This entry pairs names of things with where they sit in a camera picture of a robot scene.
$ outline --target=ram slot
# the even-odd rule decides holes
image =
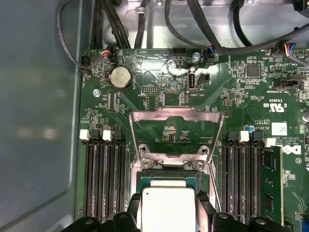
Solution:
[[[125,189],[126,189],[126,146],[120,145],[117,156],[117,170],[118,170],[118,180],[117,180],[117,212],[124,211],[125,207]]]
[[[239,146],[234,147],[234,174],[235,174],[235,203],[234,203],[234,215],[239,219],[239,206],[240,201],[239,201],[239,186],[242,184],[240,181],[240,174],[239,174]]]
[[[115,145],[108,145],[106,151],[106,197],[105,197],[105,218],[107,218],[111,213],[113,213],[114,208],[114,155],[115,155]]]
[[[251,156],[251,148],[248,146],[248,143],[246,144],[246,157],[247,157],[247,163],[246,163],[246,176],[247,176],[247,181],[245,182],[245,188],[246,188],[246,222],[245,224],[248,224],[250,221],[250,203],[252,202],[253,198],[250,193],[250,182],[252,179],[250,169],[251,169],[251,163],[252,163],[252,156]]]
[[[240,221],[244,224],[248,223],[249,219],[249,200],[250,193],[248,193],[248,161],[249,161],[249,151],[246,143],[241,143],[239,148],[239,167],[240,167],[240,183],[239,185],[239,197],[241,198],[241,208],[240,208]]]
[[[98,154],[98,219],[103,222],[105,219],[105,146],[100,144],[100,152]]]
[[[222,211],[227,212],[227,186],[228,186],[228,154],[231,147],[224,146],[221,156],[221,202],[222,202]]]
[[[228,151],[228,212],[234,214],[235,205],[235,165],[234,165],[234,148],[230,147]]]
[[[96,155],[97,145],[88,144],[86,149],[86,171],[85,171],[85,199],[84,199],[84,215],[87,217],[95,217],[96,205]]]
[[[251,148],[251,180],[250,193],[252,196],[250,205],[251,217],[260,216],[260,147],[257,143],[253,143]]]

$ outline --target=black cable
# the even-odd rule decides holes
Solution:
[[[142,0],[140,7],[146,7],[148,2],[149,2],[149,0]],[[135,49],[141,48],[141,44],[142,44],[143,36],[144,36],[144,31],[145,31],[145,20],[146,20],[145,14],[139,14],[139,24],[138,24],[135,43],[134,43]]]
[[[124,28],[124,25],[122,24],[114,6],[112,5],[112,2],[110,0],[103,0],[103,3],[105,4],[104,7],[110,10],[110,13],[112,15],[112,18],[118,28],[118,31],[120,33],[120,36],[122,38],[122,41],[124,42],[125,48],[131,49],[129,40],[127,39],[126,31]]]
[[[125,48],[124,42],[120,36],[120,33],[118,31],[117,25],[114,21],[114,18],[112,16],[112,13],[110,12],[110,9],[107,7],[105,0],[101,0],[101,3],[105,9],[106,16],[108,18],[108,21],[110,22],[112,32],[114,34],[114,37],[116,39],[117,45],[119,48]]]
[[[235,32],[240,39],[240,41],[245,45],[246,47],[252,46],[253,44],[247,39],[245,36],[245,33],[243,32],[241,26],[240,26],[240,20],[239,20],[239,12],[240,12],[240,6],[235,7],[233,10],[233,24]]]
[[[165,14],[164,14],[164,16],[165,16],[165,22],[166,22],[166,25],[167,25],[169,31],[177,39],[185,42],[186,44],[194,46],[194,47],[197,47],[199,49],[206,50],[207,46],[196,44],[196,43],[194,43],[194,42],[184,38],[181,34],[179,34],[177,32],[177,30],[173,27],[173,25],[171,24],[171,22],[169,20],[169,11],[170,11],[170,0],[166,0],[165,1]],[[256,50],[273,48],[278,43],[282,43],[282,42],[291,40],[291,39],[295,38],[296,36],[306,32],[307,30],[309,30],[309,23],[304,25],[304,26],[302,26],[302,27],[300,27],[297,30],[294,30],[294,31],[286,34],[286,35],[283,35],[283,36],[281,36],[279,38],[276,38],[274,40],[271,40],[271,41],[268,41],[268,42],[265,42],[265,43],[261,43],[261,44],[258,44],[258,45],[253,45],[253,46],[250,46],[250,47],[240,47],[240,48],[227,48],[227,47],[220,48],[219,47],[219,49],[215,47],[215,49],[217,50],[217,53],[219,55],[226,55],[226,54],[228,54],[228,55],[241,55],[241,54],[247,54],[247,53],[250,53],[250,52],[254,52]]]
[[[166,0],[165,1],[165,8],[164,8],[165,24],[166,24],[167,28],[169,29],[169,31],[173,34],[173,36],[175,36],[177,39],[185,42],[188,45],[207,50],[208,47],[206,45],[196,44],[195,42],[192,42],[191,40],[186,39],[185,37],[183,37],[181,34],[178,33],[178,31],[173,27],[173,25],[171,24],[171,22],[169,20],[169,11],[170,11],[170,0]]]
[[[215,47],[217,51],[222,50],[222,46],[217,40],[216,36],[212,32],[210,25],[208,24],[205,15],[203,13],[203,10],[198,3],[198,0],[187,0],[188,6],[191,10],[191,13],[198,25],[198,27],[201,29],[203,34],[206,36],[206,38],[209,40],[209,42]]]
[[[98,8],[96,12],[97,24],[96,24],[96,49],[103,49],[103,5],[100,0],[96,0]]]
[[[70,52],[68,45],[65,41],[64,35],[63,35],[63,31],[62,31],[62,25],[61,25],[61,14],[63,9],[69,4],[71,3],[73,0],[67,1],[64,4],[62,4],[59,9],[58,9],[58,13],[57,13],[57,30],[58,30],[58,34],[60,37],[60,41],[62,44],[62,47],[65,51],[65,53],[67,54],[67,56],[70,58],[70,60],[77,65],[78,67],[80,67],[81,69],[85,69],[85,70],[91,70],[92,68],[94,68],[95,66],[97,66],[99,64],[99,62],[102,60],[103,56],[99,56],[98,58],[96,58],[95,61],[93,61],[93,63],[89,66],[83,65],[81,63],[79,63],[72,55],[72,53]]]

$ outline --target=blue capacitor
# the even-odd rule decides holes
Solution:
[[[255,131],[255,127],[252,125],[245,125],[243,129],[244,131],[248,131],[249,133],[252,133],[253,131]]]

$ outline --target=white label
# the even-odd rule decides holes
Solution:
[[[302,162],[301,158],[296,158],[296,159],[295,159],[295,163],[301,164],[301,162]]]
[[[287,136],[288,127],[286,122],[273,122],[271,123],[271,135]]]
[[[283,113],[284,109],[287,107],[287,104],[281,104],[281,103],[264,103],[264,108],[270,108],[270,112],[277,112],[277,113]]]
[[[295,145],[295,146],[290,146],[290,145],[285,145],[282,148],[283,152],[287,155],[293,153],[295,155],[301,155],[301,146],[300,145]]]

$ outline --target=gray metal panel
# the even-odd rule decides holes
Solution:
[[[232,0],[200,0],[203,12],[219,42],[226,47],[243,46],[234,31],[229,4]],[[138,15],[135,8],[140,1],[128,0],[117,12],[129,31],[129,40],[134,44],[137,33]],[[294,11],[290,0],[247,0],[240,11],[243,31],[253,44],[259,44],[278,38],[294,27],[308,23],[308,19]],[[147,6],[147,21],[142,47],[189,47],[176,39],[167,29],[164,20],[165,0],[150,0]],[[208,45],[209,41],[198,28],[185,0],[171,0],[170,20],[177,31],[185,38],[196,43]],[[115,44],[107,17],[103,23],[103,40],[105,44]],[[297,47],[308,47],[308,34],[297,37],[293,42]]]
[[[60,2],[0,8],[0,231],[60,231],[74,218],[80,77],[57,35]],[[86,49],[90,12],[82,0],[64,12],[74,54]]]

